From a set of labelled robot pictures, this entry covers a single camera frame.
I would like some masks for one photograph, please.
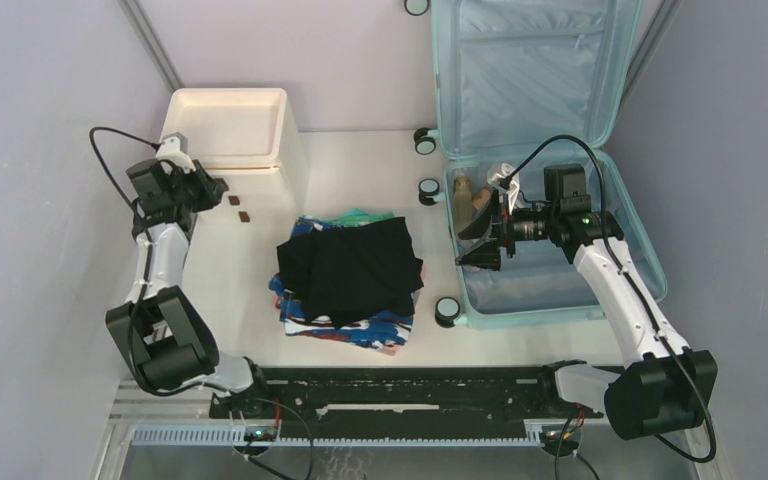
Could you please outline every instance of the suitcase shell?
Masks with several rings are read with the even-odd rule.
[[[455,178],[486,185],[493,163],[516,166],[560,133],[583,139],[605,174],[607,210],[625,233],[652,296],[667,293],[663,269],[611,157],[600,147],[614,126],[642,0],[436,0],[431,13],[438,129],[427,133],[451,160],[444,173],[452,231]],[[543,168],[577,162],[598,211],[599,182],[585,152],[555,142],[521,173],[523,194],[544,199]],[[499,272],[457,267],[456,325],[506,328],[604,318],[595,295],[551,242],[519,242]]]

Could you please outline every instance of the black cloth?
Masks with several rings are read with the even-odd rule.
[[[384,310],[413,315],[423,286],[404,217],[293,237],[278,246],[278,270],[305,318],[327,315],[336,328]]]

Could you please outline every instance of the table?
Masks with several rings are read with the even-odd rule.
[[[415,153],[412,132],[302,134],[311,165],[306,214],[336,217],[352,207],[392,210],[406,218],[414,251],[427,267],[413,332],[395,356],[338,342],[287,337],[267,282],[278,271],[275,246],[290,225],[202,222],[192,240],[184,292],[210,327],[219,348],[272,367],[473,367],[542,365],[582,359],[619,365],[616,339],[605,320],[506,330],[444,329],[434,303],[458,297],[445,207],[422,206],[417,184],[442,178],[440,150]]]

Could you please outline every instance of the stack of folded clothes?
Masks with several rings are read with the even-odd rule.
[[[301,217],[278,247],[278,266],[269,288],[287,335],[391,355],[407,342],[423,285],[404,218],[357,209],[334,220]]]

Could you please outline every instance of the storage box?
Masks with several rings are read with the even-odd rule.
[[[162,136],[180,132],[187,153],[229,187],[203,221],[292,225],[310,176],[287,92],[185,88],[169,102]]]
[[[436,138],[452,160],[445,172],[449,225],[455,178],[486,186],[493,163],[519,165],[544,140],[565,133],[594,149],[608,205],[632,259],[657,300],[667,292],[661,265],[613,160],[598,150],[614,125],[641,0],[436,0],[431,11],[437,73]],[[577,145],[559,141],[521,173],[524,195],[543,199],[543,168],[584,166],[599,209],[599,182]],[[456,255],[464,251],[450,232]],[[473,328],[602,318],[584,278],[549,241],[519,242],[499,272],[458,267],[463,315]]]

